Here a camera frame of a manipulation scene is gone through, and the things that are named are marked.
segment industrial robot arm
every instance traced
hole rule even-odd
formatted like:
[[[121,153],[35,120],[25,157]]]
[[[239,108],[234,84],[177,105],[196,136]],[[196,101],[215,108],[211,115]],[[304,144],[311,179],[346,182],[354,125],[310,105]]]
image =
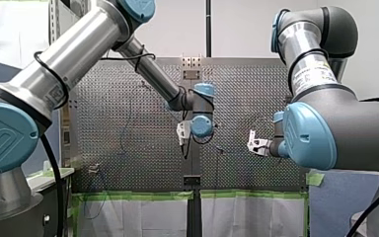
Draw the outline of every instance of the industrial robot arm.
[[[42,197],[31,194],[21,165],[50,127],[52,111],[68,101],[69,91],[110,49],[135,58],[130,63],[172,110],[194,111],[190,124],[194,136],[212,134],[214,88],[197,84],[186,93],[154,58],[142,56],[146,49],[133,33],[154,12],[154,0],[101,0],[46,51],[35,54],[36,61],[11,81],[0,83],[0,219],[18,218],[39,205]],[[36,222],[41,225],[40,217]],[[1,225],[0,236],[7,235],[4,229]],[[39,232],[39,226],[28,229]],[[20,232],[20,236],[39,234]]]
[[[341,8],[281,11],[271,48],[289,69],[293,100],[274,115],[273,141],[255,139],[251,131],[251,151],[320,170],[379,171],[379,99],[360,102],[340,82],[357,35]]]

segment metal stand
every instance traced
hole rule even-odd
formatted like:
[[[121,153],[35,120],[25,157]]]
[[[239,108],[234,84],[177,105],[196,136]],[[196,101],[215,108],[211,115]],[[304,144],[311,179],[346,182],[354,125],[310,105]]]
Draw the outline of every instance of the metal stand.
[[[202,82],[200,57],[183,57],[182,68],[182,86],[186,90],[192,88],[196,83]],[[189,112],[187,116],[187,119],[190,118],[192,118],[192,112]],[[199,145],[192,141],[192,136],[189,137],[187,149],[189,149],[189,156],[183,162],[184,189],[193,193],[192,199],[189,199],[187,209],[187,237],[202,237],[201,194],[199,191],[201,186]]]

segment white wall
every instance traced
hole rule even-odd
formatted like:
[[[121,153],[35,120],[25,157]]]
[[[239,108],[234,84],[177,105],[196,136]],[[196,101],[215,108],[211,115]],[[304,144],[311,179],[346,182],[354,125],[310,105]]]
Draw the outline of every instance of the white wall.
[[[156,14],[137,38],[158,56],[205,53],[205,0],[158,0]]]
[[[346,9],[358,24],[358,48],[343,83],[359,98],[379,97],[379,0],[318,0],[319,6]]]
[[[0,1],[0,62],[25,67],[48,47],[46,2]]]
[[[212,0],[212,56],[276,57],[273,17],[282,8],[317,7],[316,0]],[[155,17],[136,36],[158,56],[205,55],[205,0],[158,0]]]
[[[316,0],[212,0],[212,56],[278,57],[270,51],[272,21],[281,9],[313,9]]]

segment perforated metal panel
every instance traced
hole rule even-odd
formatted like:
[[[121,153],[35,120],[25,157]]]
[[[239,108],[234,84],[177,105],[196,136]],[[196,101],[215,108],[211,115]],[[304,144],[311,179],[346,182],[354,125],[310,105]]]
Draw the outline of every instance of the perforated metal panel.
[[[179,83],[181,60],[158,61]],[[302,170],[289,160],[259,158],[247,148],[250,128],[260,137],[272,136],[272,115],[283,109],[287,95],[285,67],[276,59],[204,58],[202,64],[204,81],[217,87],[219,125],[213,140],[200,148],[202,187],[299,191],[305,184]],[[180,115],[168,112],[162,98],[142,82],[126,62],[104,61],[75,89],[75,192],[183,189],[175,119]],[[88,172],[95,164],[101,165],[99,177]]]
[[[181,69],[163,66],[174,80]],[[75,89],[81,170],[75,191],[180,190],[182,155],[178,114],[167,112],[160,96],[122,62],[100,62]],[[101,175],[88,173],[101,165]]]
[[[211,144],[201,149],[204,189],[300,191],[305,171],[289,159],[248,151],[250,129],[272,138],[272,116],[289,95],[285,66],[276,59],[204,59],[204,81],[217,88]]]

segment blue joint cap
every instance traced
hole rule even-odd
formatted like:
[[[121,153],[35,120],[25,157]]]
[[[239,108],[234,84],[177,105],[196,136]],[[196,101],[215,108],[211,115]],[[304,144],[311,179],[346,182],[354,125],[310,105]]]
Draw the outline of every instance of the blue joint cap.
[[[190,122],[190,131],[196,137],[206,137],[213,132],[213,122],[206,116],[196,116]]]
[[[282,124],[288,155],[297,165],[319,170],[335,167],[335,139],[315,109],[302,102],[293,103],[286,107]]]
[[[0,173],[20,167],[36,149],[38,128],[22,110],[0,103]]]
[[[284,117],[284,112],[277,112],[273,114],[273,123],[282,121],[283,117]]]
[[[278,155],[279,155],[279,157],[282,157],[282,158],[289,158],[290,157],[288,155],[287,145],[285,144],[285,141],[282,141],[281,143],[279,143]]]
[[[272,38],[270,40],[270,51],[271,52],[278,52],[277,50],[277,47],[276,47],[276,44],[278,43],[278,32],[276,31],[276,25],[278,24],[277,20],[278,20],[278,17],[279,17],[279,14],[276,14],[275,17],[273,18],[273,22],[272,22]]]
[[[193,89],[201,95],[207,97],[214,97],[215,87],[208,83],[197,83],[193,86]]]
[[[139,23],[147,23],[155,15],[155,0],[116,0]]]

